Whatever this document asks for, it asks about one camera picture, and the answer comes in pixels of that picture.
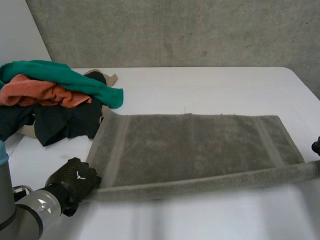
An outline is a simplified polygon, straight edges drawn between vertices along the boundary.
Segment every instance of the gray towel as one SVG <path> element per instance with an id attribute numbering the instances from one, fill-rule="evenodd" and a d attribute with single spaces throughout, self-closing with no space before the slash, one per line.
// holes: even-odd
<path id="1" fill-rule="evenodd" d="M 102 177 L 90 197 L 99 201 L 294 183 L 318 177 L 320 166 L 304 162 L 278 116 L 112 111 L 87 162 Z"/>

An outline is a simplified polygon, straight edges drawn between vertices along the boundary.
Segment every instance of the green towel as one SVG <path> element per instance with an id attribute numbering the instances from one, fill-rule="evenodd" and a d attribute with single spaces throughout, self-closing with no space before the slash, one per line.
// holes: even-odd
<path id="1" fill-rule="evenodd" d="M 13 61 L 3 65 L 0 67 L 0 89 L 18 74 L 58 83 L 68 90 L 91 95 L 113 109 L 121 107 L 124 101 L 124 91 L 122 89 L 108 87 L 102 82 L 72 71 L 65 64 L 53 61 Z"/>

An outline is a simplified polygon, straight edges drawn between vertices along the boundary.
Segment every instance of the towel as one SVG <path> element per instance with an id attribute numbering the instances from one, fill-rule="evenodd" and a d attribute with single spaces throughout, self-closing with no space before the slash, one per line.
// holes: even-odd
<path id="1" fill-rule="evenodd" d="M 305 162 L 274 115 L 119 115 L 109 110 L 86 161 L 102 177 L 87 200 L 103 202 L 267 187 L 320 176 L 320 161 Z"/>
<path id="2" fill-rule="evenodd" d="M 13 61 L 0 67 L 0 89 L 18 74 L 57 83 L 68 90 L 90 95 L 113 109 L 121 107 L 124 101 L 122 89 L 111 88 L 89 79 L 72 71 L 65 64 L 43 60 Z"/>
<path id="3" fill-rule="evenodd" d="M 31 79 L 23 74 L 13 77 L 0 91 L 0 106 L 30 106 L 39 103 L 74 108 L 81 103 L 91 102 L 91 97 L 81 92 L 67 90 L 55 82 Z"/>

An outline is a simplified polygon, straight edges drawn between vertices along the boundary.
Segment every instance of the white wall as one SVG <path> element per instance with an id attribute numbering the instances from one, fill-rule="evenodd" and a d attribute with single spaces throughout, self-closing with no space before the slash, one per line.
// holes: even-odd
<path id="1" fill-rule="evenodd" d="M 0 66 L 51 58 L 25 0 L 0 0 Z"/>

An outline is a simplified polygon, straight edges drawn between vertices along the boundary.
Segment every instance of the gray wall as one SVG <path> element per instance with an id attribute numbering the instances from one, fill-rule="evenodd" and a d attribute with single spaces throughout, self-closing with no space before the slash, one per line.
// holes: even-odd
<path id="1" fill-rule="evenodd" d="M 74 68 L 279 66 L 320 98 L 320 0 L 27 0 Z"/>

